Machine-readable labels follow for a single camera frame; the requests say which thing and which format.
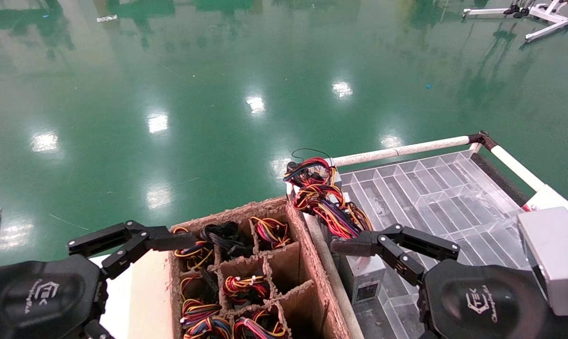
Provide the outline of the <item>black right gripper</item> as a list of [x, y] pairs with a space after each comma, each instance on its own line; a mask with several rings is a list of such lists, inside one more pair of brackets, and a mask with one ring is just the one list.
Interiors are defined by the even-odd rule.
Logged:
[[[395, 224], [333, 239], [333, 253], [379, 256], [405, 281], [420, 287], [424, 339], [568, 339], [568, 316], [553, 313], [532, 273], [504, 266], [467, 266], [460, 245]], [[442, 261], [426, 272], [406, 249]]]

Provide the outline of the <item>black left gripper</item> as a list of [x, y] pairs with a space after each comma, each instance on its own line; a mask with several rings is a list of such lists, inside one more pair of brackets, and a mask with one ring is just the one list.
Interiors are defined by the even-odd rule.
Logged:
[[[0, 339], [113, 339], [99, 322], [106, 279], [118, 277], [148, 251], [195, 244], [192, 233], [129, 220], [69, 241], [65, 259], [0, 266]], [[102, 268], [87, 259], [113, 248]]]

